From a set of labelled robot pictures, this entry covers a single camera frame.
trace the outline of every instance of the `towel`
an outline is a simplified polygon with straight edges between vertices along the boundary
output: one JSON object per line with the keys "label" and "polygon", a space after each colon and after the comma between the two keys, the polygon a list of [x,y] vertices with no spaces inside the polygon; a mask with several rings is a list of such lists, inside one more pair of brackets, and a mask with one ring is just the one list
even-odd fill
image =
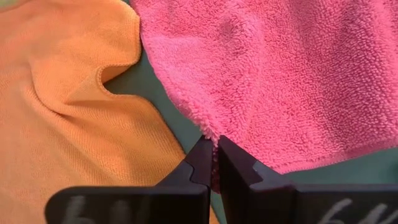
{"label": "towel", "polygon": [[280,173],[397,145],[397,1],[132,6],[169,98],[215,144],[224,134]]}
{"label": "towel", "polygon": [[0,223],[45,223],[47,200],[73,185],[154,185],[184,158],[147,100],[102,85],[139,60],[130,6],[30,0],[1,10]]}

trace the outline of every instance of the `green surface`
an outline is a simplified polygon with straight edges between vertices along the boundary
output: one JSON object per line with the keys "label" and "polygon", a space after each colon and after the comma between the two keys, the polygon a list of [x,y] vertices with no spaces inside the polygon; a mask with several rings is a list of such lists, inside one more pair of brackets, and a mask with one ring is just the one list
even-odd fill
{"label": "green surface", "polygon": [[[151,101],[188,152],[201,136],[199,129],[182,116],[167,98],[143,52],[140,62],[105,87],[116,94],[140,95]],[[291,180],[308,184],[398,183],[398,150],[390,149],[333,166],[287,174]],[[212,195],[212,206],[221,224],[226,224],[219,195]]]}

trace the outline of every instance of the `pink microfiber towel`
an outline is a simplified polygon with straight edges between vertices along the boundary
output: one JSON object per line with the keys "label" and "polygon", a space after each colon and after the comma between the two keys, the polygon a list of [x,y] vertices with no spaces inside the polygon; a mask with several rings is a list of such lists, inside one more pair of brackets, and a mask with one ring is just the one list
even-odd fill
{"label": "pink microfiber towel", "polygon": [[398,142],[398,1],[133,0],[155,74],[214,142],[277,172]]}

